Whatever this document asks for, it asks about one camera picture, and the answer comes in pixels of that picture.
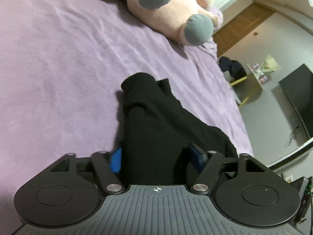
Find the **plush toy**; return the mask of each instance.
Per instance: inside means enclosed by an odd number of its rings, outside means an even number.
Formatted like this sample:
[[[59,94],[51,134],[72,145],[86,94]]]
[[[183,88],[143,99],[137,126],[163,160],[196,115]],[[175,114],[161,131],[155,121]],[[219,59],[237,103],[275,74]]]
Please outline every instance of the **plush toy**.
[[[130,12],[169,39],[189,46],[204,44],[219,18],[208,9],[214,0],[127,0]]]

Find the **television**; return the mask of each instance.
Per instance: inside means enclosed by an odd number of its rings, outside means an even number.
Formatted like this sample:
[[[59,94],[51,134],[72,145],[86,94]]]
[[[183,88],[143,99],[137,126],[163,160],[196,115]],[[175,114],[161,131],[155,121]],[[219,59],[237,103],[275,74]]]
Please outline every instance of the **television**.
[[[295,108],[308,137],[313,137],[313,73],[303,64],[279,85]]]

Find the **bed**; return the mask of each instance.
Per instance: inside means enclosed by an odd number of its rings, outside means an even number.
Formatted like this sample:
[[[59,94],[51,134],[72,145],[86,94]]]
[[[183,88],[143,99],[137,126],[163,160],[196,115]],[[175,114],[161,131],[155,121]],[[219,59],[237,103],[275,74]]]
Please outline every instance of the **bed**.
[[[118,0],[0,0],[0,234],[21,224],[17,189],[54,160],[118,146],[120,85],[136,72],[169,78],[184,108],[252,154],[216,61],[212,39],[174,44]]]

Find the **black fabric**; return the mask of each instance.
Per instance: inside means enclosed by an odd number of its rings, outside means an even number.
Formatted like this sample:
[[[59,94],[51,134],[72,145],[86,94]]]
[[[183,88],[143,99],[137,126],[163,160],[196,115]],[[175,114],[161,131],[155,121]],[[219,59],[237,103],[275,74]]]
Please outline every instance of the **black fabric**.
[[[228,57],[222,56],[219,59],[219,67],[222,72],[229,71],[230,75],[235,79],[241,79],[247,76],[242,65],[236,60],[230,60]]]
[[[181,106],[168,79],[155,81],[149,74],[137,73],[121,87],[125,115],[121,169],[124,185],[193,183],[198,174],[188,164],[185,148],[190,142],[205,151],[237,157],[235,147],[219,128],[204,124]]]

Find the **white crosshair marking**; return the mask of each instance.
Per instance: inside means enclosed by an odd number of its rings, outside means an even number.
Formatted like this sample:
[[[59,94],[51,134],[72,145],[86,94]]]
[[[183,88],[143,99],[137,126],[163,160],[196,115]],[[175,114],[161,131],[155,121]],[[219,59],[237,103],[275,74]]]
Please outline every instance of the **white crosshair marking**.
[[[156,188],[154,188],[153,190],[156,191],[156,192],[160,192],[161,190],[164,190],[164,189],[162,189],[162,188],[160,188],[160,187],[156,187]]]

